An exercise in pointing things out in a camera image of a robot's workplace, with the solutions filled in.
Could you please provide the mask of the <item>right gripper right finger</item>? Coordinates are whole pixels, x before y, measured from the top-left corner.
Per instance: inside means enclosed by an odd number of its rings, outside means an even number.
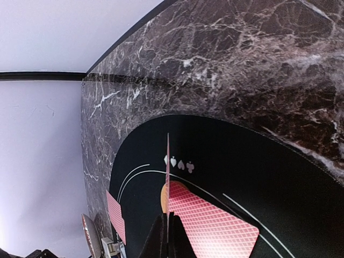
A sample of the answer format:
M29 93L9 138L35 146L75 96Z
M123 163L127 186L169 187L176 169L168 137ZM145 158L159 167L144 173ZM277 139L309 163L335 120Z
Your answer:
M169 257L196 258L179 216L169 214Z

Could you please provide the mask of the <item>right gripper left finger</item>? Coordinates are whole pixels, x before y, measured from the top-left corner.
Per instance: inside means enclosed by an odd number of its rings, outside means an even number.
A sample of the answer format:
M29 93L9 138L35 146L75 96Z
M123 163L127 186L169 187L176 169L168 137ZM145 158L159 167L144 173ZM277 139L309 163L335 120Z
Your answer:
M165 213L157 216L151 226L139 258L168 257L168 222Z

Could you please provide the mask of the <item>red card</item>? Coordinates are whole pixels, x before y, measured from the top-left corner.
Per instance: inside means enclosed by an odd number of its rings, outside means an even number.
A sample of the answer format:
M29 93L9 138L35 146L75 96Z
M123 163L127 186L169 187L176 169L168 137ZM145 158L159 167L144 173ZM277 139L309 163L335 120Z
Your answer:
M121 206L108 191L106 192L106 199L110 222L119 235L119 238L126 245L125 221L122 217Z
M197 257L250 257L259 229L171 181L169 208L179 216Z

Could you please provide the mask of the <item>orange big blind button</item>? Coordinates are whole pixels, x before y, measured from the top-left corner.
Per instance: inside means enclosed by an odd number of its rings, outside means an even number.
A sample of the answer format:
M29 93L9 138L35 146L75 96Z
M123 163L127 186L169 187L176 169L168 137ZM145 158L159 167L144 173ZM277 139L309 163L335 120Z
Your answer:
M179 185L181 188L189 190L183 183L179 181L170 181L170 183ZM161 208L162 208L163 213L167 213L168 199L167 199L166 189L167 189L167 184L165 183L162 187L161 195L160 195L160 202L161 202Z

